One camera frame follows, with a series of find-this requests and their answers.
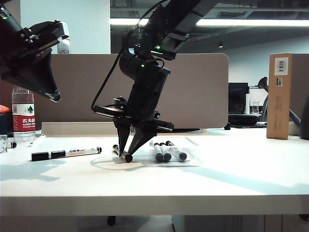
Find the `white wall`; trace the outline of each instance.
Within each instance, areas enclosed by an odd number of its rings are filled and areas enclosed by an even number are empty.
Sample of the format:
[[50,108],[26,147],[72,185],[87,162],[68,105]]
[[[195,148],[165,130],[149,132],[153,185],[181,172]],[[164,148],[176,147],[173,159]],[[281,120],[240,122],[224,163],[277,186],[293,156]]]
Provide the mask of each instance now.
[[64,21],[71,53],[110,53],[110,0],[20,0],[21,26]]
[[223,50],[229,57],[229,82],[257,85],[269,76],[269,55],[285,52],[309,53],[309,36]]

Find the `bottle label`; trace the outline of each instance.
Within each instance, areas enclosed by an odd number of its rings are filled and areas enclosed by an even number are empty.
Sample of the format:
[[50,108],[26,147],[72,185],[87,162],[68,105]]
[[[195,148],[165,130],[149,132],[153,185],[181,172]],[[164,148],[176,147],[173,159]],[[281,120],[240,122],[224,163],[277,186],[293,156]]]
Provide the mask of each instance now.
[[12,104],[14,131],[34,131],[34,104]]

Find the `fluorescent light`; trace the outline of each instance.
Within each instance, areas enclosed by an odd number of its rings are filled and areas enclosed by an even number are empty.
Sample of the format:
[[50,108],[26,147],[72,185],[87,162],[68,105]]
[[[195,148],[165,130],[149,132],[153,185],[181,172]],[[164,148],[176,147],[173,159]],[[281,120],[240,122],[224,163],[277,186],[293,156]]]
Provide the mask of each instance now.
[[[111,25],[135,25],[137,18],[111,18]],[[145,25],[148,19],[142,19],[140,25]],[[201,19],[197,22],[200,27],[309,27],[309,20],[260,20],[260,19]]]
[[[111,18],[111,25],[136,25],[139,22],[138,18]],[[148,19],[142,19],[140,25],[146,25]]]
[[309,27],[309,20],[259,20],[259,19],[201,19],[197,22],[197,26],[202,27]]

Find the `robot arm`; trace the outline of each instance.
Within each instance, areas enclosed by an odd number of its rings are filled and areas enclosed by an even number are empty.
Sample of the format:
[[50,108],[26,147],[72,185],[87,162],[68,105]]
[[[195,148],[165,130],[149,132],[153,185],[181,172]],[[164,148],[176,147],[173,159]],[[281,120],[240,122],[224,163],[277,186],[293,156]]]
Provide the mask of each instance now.
[[161,91],[170,70],[160,66],[159,58],[175,59],[177,51],[187,41],[187,32],[215,5],[209,0],[171,0],[165,7],[160,4],[143,28],[140,44],[121,51],[121,71],[133,81],[128,100],[119,97],[108,107],[94,106],[96,115],[113,118],[118,131],[122,156],[130,133],[136,128],[128,153],[157,135],[157,129],[172,131],[170,122],[159,120],[155,111]]
[[50,68],[51,46],[68,38],[65,23],[43,22],[22,29],[0,4],[0,78],[56,102],[60,94]]

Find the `floor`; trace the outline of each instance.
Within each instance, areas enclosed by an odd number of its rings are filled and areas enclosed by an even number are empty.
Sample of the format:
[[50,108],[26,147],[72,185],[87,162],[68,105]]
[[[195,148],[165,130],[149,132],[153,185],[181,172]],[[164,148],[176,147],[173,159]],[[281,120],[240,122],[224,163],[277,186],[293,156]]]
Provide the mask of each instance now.
[[3,232],[174,232],[170,216],[1,217]]

